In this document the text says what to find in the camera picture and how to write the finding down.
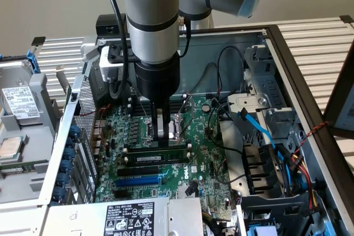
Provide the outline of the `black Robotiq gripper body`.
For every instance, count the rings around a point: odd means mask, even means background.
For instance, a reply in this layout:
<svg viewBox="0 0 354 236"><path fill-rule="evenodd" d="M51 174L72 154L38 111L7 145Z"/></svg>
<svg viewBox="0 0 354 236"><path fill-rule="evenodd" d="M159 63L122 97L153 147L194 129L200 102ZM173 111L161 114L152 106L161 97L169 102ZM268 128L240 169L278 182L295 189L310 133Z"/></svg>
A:
<svg viewBox="0 0 354 236"><path fill-rule="evenodd" d="M163 103L180 84L180 56L175 53L162 64L136 62L134 64L138 91L153 103Z"/></svg>

